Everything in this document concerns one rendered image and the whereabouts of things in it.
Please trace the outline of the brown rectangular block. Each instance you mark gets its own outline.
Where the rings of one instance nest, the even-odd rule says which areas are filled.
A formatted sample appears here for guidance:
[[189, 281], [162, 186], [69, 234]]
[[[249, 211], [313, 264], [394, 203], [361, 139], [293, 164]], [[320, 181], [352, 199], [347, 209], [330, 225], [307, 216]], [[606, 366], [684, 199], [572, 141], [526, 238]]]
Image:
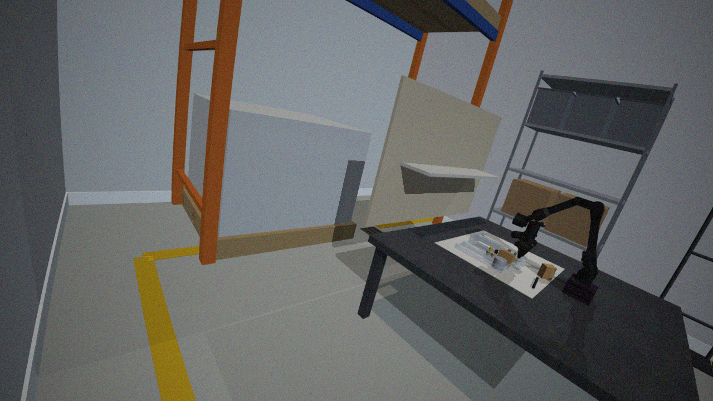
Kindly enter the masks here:
[[543, 279], [546, 279], [546, 280], [551, 280], [552, 277], [554, 276], [556, 270], [557, 270], [556, 267], [542, 262], [542, 266], [541, 266], [540, 270], [538, 271], [538, 276]]

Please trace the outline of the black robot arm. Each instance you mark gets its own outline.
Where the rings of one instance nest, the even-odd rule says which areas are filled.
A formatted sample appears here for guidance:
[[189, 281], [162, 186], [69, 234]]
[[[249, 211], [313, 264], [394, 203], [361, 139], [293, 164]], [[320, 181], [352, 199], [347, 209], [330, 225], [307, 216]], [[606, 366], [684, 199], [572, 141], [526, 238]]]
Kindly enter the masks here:
[[[601, 220], [604, 213], [604, 204], [602, 202], [592, 202], [581, 197], [575, 197], [563, 203], [556, 204], [555, 206], [537, 209], [532, 212], [532, 215], [525, 216], [519, 212], [515, 215], [512, 224], [519, 227], [526, 227], [526, 230], [532, 233], [538, 232], [540, 227], [545, 227], [543, 222], [538, 222], [544, 218], [552, 215], [553, 213], [562, 211], [564, 209], [580, 206], [586, 209], [590, 209], [590, 234], [588, 238], [587, 250], [582, 252], [581, 262], [583, 261], [582, 269], [577, 273], [575, 280], [586, 285], [591, 286], [593, 280], [598, 274], [597, 266], [597, 244], [598, 244], [598, 233], [599, 233], [599, 221]], [[536, 220], [536, 221], [531, 221]], [[529, 223], [528, 223], [529, 222]]]

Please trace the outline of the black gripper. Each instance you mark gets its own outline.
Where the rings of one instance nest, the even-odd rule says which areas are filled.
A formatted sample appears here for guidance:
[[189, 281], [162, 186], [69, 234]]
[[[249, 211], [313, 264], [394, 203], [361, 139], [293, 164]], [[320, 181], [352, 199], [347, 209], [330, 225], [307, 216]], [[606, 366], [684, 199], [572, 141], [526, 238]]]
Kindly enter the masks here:
[[[536, 246], [537, 241], [536, 238], [537, 234], [532, 233], [529, 231], [524, 232], [524, 237], [522, 238], [521, 241], [516, 241], [515, 246], [519, 248], [519, 253], [517, 254], [517, 257], [520, 258], [521, 256], [524, 256], [528, 251], [530, 251], [533, 246]], [[533, 244], [533, 246], [532, 246]]]

